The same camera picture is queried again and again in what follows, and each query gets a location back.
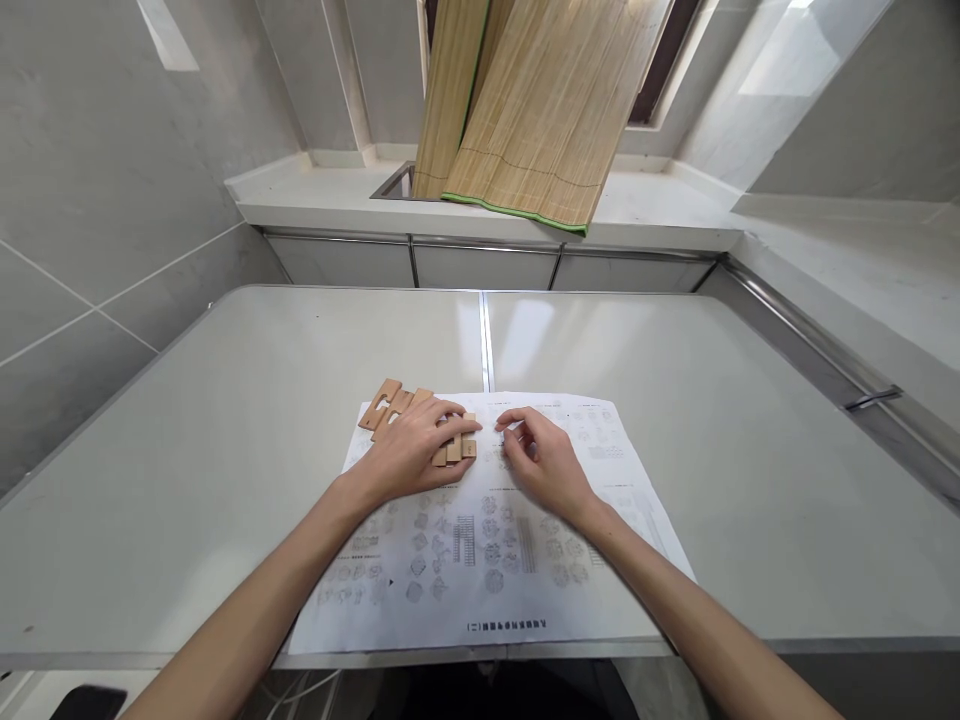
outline instruction sheet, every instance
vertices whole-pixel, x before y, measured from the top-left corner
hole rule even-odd
[[[517,489],[493,430],[504,410],[538,409],[570,436],[600,498],[694,579],[614,404],[544,393],[440,397],[483,425],[474,436],[477,461],[457,485],[395,500],[367,518],[310,595],[290,653],[649,634],[648,616],[603,557]],[[371,447],[371,435],[354,430],[344,471]]]

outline white table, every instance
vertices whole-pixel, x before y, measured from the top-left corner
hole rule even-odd
[[[716,301],[255,287],[0,509],[0,666],[161,666],[336,476],[388,376],[615,401],[698,579],[777,649],[960,646],[960,522]],[[277,665],[668,652],[651,636]]]

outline green edge trim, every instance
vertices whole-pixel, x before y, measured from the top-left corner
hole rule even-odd
[[[567,232],[576,233],[583,237],[587,236],[587,226],[586,225],[567,225],[566,223],[557,222],[556,220],[551,220],[546,218],[543,215],[538,213],[528,213],[523,210],[513,210],[511,208],[500,207],[499,205],[491,205],[485,200],[479,198],[466,197],[464,195],[457,195],[456,193],[443,193],[440,195],[442,200],[450,200],[452,202],[465,203],[467,205],[481,205],[487,210],[492,210],[493,212],[500,212],[506,215],[516,215],[517,217],[527,218],[528,220],[536,220],[541,222],[544,225],[549,225],[550,227],[555,227],[558,230],[566,230]]]

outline hand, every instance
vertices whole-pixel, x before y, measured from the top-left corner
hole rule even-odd
[[[357,497],[367,512],[403,495],[458,482],[474,458],[461,460],[452,467],[434,467],[430,460],[437,449],[457,433],[483,429],[479,423],[462,417],[452,417],[437,427],[437,421],[444,415],[463,415],[464,412],[461,405],[439,398],[430,398],[410,408],[390,423],[389,432],[341,478],[359,492]]]
[[[522,420],[513,430],[507,426]],[[570,437],[533,408],[507,410],[497,418],[503,449],[522,489],[550,512],[578,525],[595,506]]]

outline bamboo blind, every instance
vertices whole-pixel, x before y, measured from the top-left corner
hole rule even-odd
[[[490,9],[487,12],[487,26],[483,31],[483,45],[480,46],[480,60],[477,63],[477,79],[473,83],[473,95],[470,97],[470,109],[467,112],[467,122],[470,122],[470,116],[477,106],[477,99],[480,97],[480,91],[483,89],[483,83],[490,72],[490,65],[493,63],[493,56],[497,52],[497,46],[503,37],[503,31],[507,27],[507,19],[510,17],[510,11],[513,10],[514,0],[490,0]]]
[[[669,0],[515,0],[443,198],[585,233]]]
[[[460,148],[473,90],[487,0],[443,0],[437,9],[413,197],[440,197]]]

